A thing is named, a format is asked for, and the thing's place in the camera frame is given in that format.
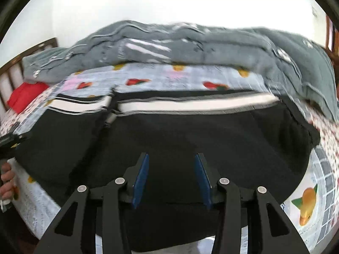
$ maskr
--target finger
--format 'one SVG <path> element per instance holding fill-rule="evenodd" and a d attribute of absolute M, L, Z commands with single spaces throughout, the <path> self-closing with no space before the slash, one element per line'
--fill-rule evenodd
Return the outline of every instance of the finger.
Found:
<path fill-rule="evenodd" d="M 15 176 L 15 173 L 13 171 L 8 171 L 7 173 L 1 175 L 1 180 L 3 182 L 7 182 L 7 181 L 12 180 L 14 176 Z"/>
<path fill-rule="evenodd" d="M 2 165 L 1 170 L 4 171 L 4 172 L 11 171 L 12 170 L 12 166 L 8 162 L 5 162 Z"/>
<path fill-rule="evenodd" d="M 9 181 L 5 183 L 3 186 L 0 187 L 0 196 L 2 196 L 7 191 L 10 191 L 11 189 L 13 189 L 13 187 L 14 187 L 13 181 Z"/>
<path fill-rule="evenodd" d="M 7 199 L 12 199 L 14 196 L 14 192 L 13 190 L 11 191 L 7 191 L 6 193 L 4 193 L 1 197 L 2 200 L 7 200 Z"/>

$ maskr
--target wooden bed frame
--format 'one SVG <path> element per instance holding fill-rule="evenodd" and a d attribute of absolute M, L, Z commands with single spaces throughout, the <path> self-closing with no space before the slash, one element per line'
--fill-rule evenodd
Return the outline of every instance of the wooden bed frame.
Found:
<path fill-rule="evenodd" d="M 10 92 L 12 92 L 20 85 L 15 83 L 15 71 L 17 72 L 16 74 L 19 73 L 21 75 L 21 80 L 23 81 L 23 66 L 21 62 L 23 57 L 57 46 L 57 39 L 52 38 L 20 53 L 0 68 L 0 79 L 3 77 L 7 81 Z M 337 89 L 339 89 L 339 32 L 334 28 L 329 18 L 327 18 L 326 47 L 324 50 L 332 61 Z M 5 111 L 9 109 L 6 103 L 9 96 L 10 94 L 5 95 L 0 88 L 0 106 L 3 106 Z M 10 250 L 8 253 L 11 254 L 32 254 L 38 242 L 39 240 L 31 234 L 15 208 L 11 208 L 4 214 L 0 212 L 0 249 L 8 247 Z M 336 232 L 333 239 L 322 252 L 322 254 L 336 253 L 339 253 L 339 231 Z"/>
<path fill-rule="evenodd" d="M 21 62 L 23 57 L 46 49 L 55 48 L 57 46 L 57 39 L 51 38 L 29 48 L 28 50 L 25 50 L 0 68 L 0 78 L 5 83 L 5 87 L 0 87 L 0 106 L 2 106 L 5 111 L 9 109 L 7 100 L 9 99 L 11 93 L 23 82 L 23 66 Z"/>

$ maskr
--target mattress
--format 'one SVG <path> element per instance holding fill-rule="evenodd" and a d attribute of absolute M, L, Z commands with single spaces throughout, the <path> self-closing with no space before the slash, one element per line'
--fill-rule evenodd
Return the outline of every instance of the mattress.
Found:
<path fill-rule="evenodd" d="M 24 112 L 17 115 L 6 113 L 0 135 L 20 122 L 16 133 L 28 131 L 45 111 L 45 104 L 58 93 L 76 97 L 103 95 L 114 87 L 120 92 L 145 90 L 201 90 L 201 89 L 253 89 L 260 92 L 278 91 L 267 88 L 260 75 L 244 70 L 219 66 L 172 66 L 130 63 L 102 67 L 74 73 L 65 81 L 47 89 L 37 97 Z M 339 216 L 339 126 L 327 120 L 306 102 L 291 98 L 305 119 L 314 125 L 321 135 L 320 144 L 314 148 L 306 174 L 293 192 L 281 204 L 291 222 L 298 230 L 307 248 L 312 252 L 336 225 Z M 16 199 L 13 204 L 28 228 L 41 238 L 60 207 L 26 171 L 11 159 L 16 172 Z M 309 211 L 309 218 L 300 220 L 301 199 L 305 191 L 316 192 L 316 206 Z M 214 238 L 176 246 L 157 253 L 211 253 Z M 242 229 L 241 253 L 247 253 L 247 227 Z M 102 241 L 96 237 L 97 253 L 102 253 Z"/>

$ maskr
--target white stripe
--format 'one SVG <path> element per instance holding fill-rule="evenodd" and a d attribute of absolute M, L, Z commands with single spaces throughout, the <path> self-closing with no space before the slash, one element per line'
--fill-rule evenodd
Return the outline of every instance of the white stripe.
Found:
<path fill-rule="evenodd" d="M 58 112 L 58 113 L 61 113 L 61 114 L 70 114 L 70 115 L 94 114 L 94 113 L 102 111 L 102 109 L 98 109 L 98 110 L 94 110 L 94 111 L 84 111 L 84 112 L 66 112 L 66 111 L 59 110 L 59 109 L 52 108 L 52 107 L 49 107 L 48 109 L 55 111 L 55 112 Z"/>
<path fill-rule="evenodd" d="M 160 63 L 160 61 L 155 60 L 155 59 L 148 59 L 147 63 Z"/>
<path fill-rule="evenodd" d="M 146 50 L 146 49 L 144 49 L 142 47 L 139 47 L 139 46 L 131 44 L 131 43 L 127 43 L 126 47 L 130 48 L 131 50 L 137 50 L 139 52 L 142 52 L 142 53 L 145 53 L 145 54 L 150 54 L 150 55 L 153 55 L 155 57 L 162 58 L 162 59 L 170 59 L 169 57 L 167 57 L 165 55 L 162 55 L 160 53 L 155 53 L 155 52 L 152 52 L 150 50 Z"/>
<path fill-rule="evenodd" d="M 238 92 L 238 93 L 229 93 L 227 98 L 231 97 L 244 97 L 252 95 L 253 93 L 249 92 Z M 224 99 L 224 94 L 212 94 L 212 95 L 203 95 L 203 96 L 191 96 L 191 97 L 148 97 L 148 98 L 132 98 L 119 101 L 119 103 L 128 103 L 128 102 L 149 102 L 149 101 L 159 101 L 159 100 L 170 100 L 170 101 L 189 101 L 189 100 L 213 100 L 213 99 Z"/>
<path fill-rule="evenodd" d="M 139 43 L 139 44 L 143 44 L 143 45 L 146 45 L 146 46 L 152 46 L 152 47 L 155 47 L 159 50 L 164 50 L 164 51 L 171 51 L 170 48 L 166 47 L 166 46 L 162 46 L 162 45 L 157 45 L 157 44 L 153 44 L 153 43 L 149 43 L 149 42 L 146 42 L 146 41 L 142 41 L 142 40 L 138 40 L 138 39 L 133 39 L 133 38 L 130 38 L 130 40 L 134 43 Z"/>
<path fill-rule="evenodd" d="M 68 102 L 65 100 L 54 99 L 52 103 L 49 104 L 49 107 L 64 110 L 64 111 L 69 111 L 69 112 L 95 111 L 95 110 L 101 109 L 102 107 L 108 106 L 111 99 L 112 97 L 107 95 L 95 103 L 87 103 L 87 104 L 74 103 L 74 102 Z"/>
<path fill-rule="evenodd" d="M 95 102 L 99 102 L 101 99 L 97 99 L 97 100 L 91 100 L 91 101 L 83 101 L 83 100 L 77 100 L 77 99 L 72 99 L 72 98 L 66 98 L 66 97 L 55 97 L 54 99 L 56 100 L 68 100 L 71 102 L 79 102 L 79 103 L 95 103 Z"/>
<path fill-rule="evenodd" d="M 279 99 L 270 93 L 257 93 L 249 96 L 230 97 L 210 100 L 190 101 L 151 101 L 151 102 L 129 102 L 119 104 L 122 113 L 133 111 L 210 111 L 240 108 L 250 105 L 271 104 Z"/>
<path fill-rule="evenodd" d="M 165 40 L 152 40 L 153 42 L 156 42 L 156 43 L 171 43 L 173 42 L 173 40 L 171 39 L 165 39 Z"/>

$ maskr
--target black cloth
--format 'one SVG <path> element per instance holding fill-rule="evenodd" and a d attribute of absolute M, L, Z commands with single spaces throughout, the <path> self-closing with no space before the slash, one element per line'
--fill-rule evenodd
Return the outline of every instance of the black cloth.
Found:
<path fill-rule="evenodd" d="M 253 92 L 129 93 L 117 94 L 115 102 L 237 94 Z M 119 116 L 101 131 L 91 148 L 92 128 L 70 121 L 71 116 L 55 123 L 52 118 L 56 116 L 47 112 L 33 127 L 33 137 L 20 144 L 16 157 L 62 205 L 77 186 L 104 186 L 135 165 L 141 152 L 147 152 L 150 170 L 141 204 L 125 214 L 131 249 L 143 252 L 189 243 L 213 235 L 218 223 L 217 213 L 202 204 L 194 173 L 196 153 L 203 152 L 221 176 L 238 186 L 265 186 L 279 203 L 300 183 L 310 151 L 319 143 L 319 132 L 290 99 L 279 98 L 266 108 L 240 112 Z M 41 145 L 36 144 L 52 130 L 53 144 L 44 144 L 41 152 Z M 69 179 L 60 182 L 52 172 L 55 168 L 64 169 L 64 178 Z"/>

